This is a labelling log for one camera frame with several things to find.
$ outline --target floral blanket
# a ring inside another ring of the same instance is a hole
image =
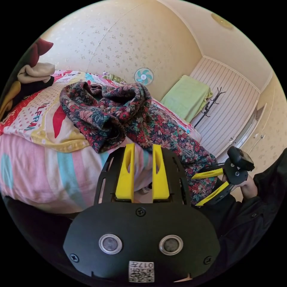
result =
[[[160,144],[175,152],[186,171],[191,204],[209,194],[217,178],[192,180],[215,157],[178,127],[170,115],[151,105],[151,95],[141,84],[121,87],[77,82],[66,86],[59,97],[63,111],[99,153],[118,146],[125,137],[152,153]]]

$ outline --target sticker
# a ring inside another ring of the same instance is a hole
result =
[[[153,262],[129,262],[129,282],[152,283],[155,281]]]

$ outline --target hand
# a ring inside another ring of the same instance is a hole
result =
[[[224,175],[222,181],[225,182],[226,180],[226,176]],[[238,187],[240,187],[245,200],[258,195],[257,186],[255,185],[254,180],[250,175],[248,175],[246,181],[242,182],[241,184],[235,185],[231,191],[235,190]]]

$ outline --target fan blade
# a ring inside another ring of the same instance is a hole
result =
[[[149,70],[144,70],[144,71],[142,72],[142,74],[145,75],[145,74],[148,73],[148,72],[149,72]]]

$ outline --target green towel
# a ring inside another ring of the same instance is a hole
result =
[[[211,97],[212,91],[209,86],[183,75],[163,97],[161,103],[190,123]]]

